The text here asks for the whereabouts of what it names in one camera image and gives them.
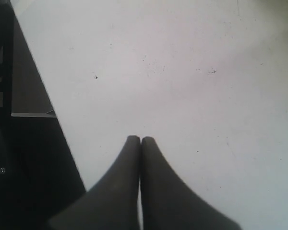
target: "screw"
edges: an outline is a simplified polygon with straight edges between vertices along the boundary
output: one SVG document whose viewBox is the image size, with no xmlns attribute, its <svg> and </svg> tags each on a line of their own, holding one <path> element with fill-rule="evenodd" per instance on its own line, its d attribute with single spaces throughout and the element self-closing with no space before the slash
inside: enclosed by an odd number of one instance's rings
<svg viewBox="0 0 288 230">
<path fill-rule="evenodd" d="M 0 168 L 0 175 L 5 174 L 5 168 Z"/>
</svg>

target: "white floor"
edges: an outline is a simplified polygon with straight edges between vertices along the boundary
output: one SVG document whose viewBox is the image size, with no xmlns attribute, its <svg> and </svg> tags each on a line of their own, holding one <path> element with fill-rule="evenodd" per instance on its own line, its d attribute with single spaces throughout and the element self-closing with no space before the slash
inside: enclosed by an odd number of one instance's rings
<svg viewBox="0 0 288 230">
<path fill-rule="evenodd" d="M 244 230 L 288 230 L 288 1 L 12 3 L 87 189 L 153 136 Z"/>
</svg>

